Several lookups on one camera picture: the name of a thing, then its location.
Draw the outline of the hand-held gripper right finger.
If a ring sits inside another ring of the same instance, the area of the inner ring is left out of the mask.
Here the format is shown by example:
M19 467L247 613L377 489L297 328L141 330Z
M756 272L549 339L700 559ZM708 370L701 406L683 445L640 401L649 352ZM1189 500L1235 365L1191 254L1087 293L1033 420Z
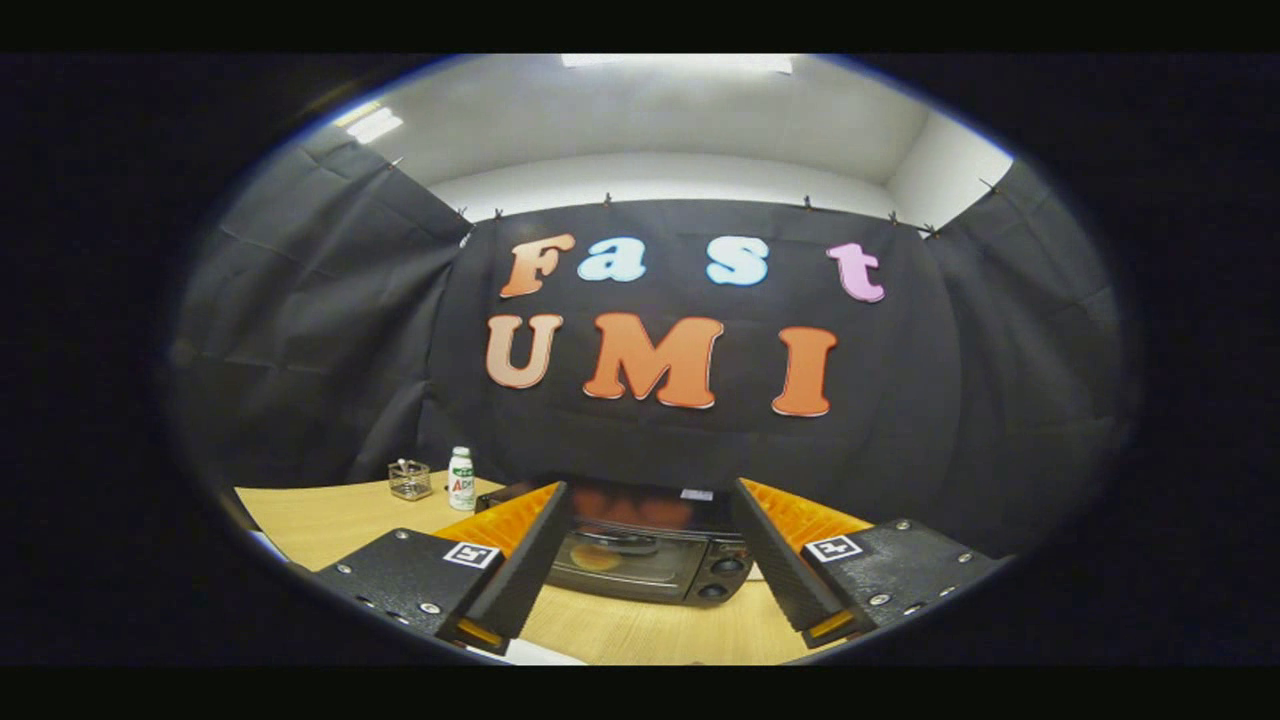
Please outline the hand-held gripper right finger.
M914 519L879 524L737 479L731 515L806 647L882 632L955 600L1011 562Z

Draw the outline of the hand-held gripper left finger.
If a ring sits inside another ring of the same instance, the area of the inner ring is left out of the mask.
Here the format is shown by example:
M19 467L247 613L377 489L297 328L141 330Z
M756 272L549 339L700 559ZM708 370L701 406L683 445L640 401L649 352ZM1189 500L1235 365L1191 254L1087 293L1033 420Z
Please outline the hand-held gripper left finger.
M556 480L440 530L396 528L319 571L326 592L412 635L506 651L573 520Z

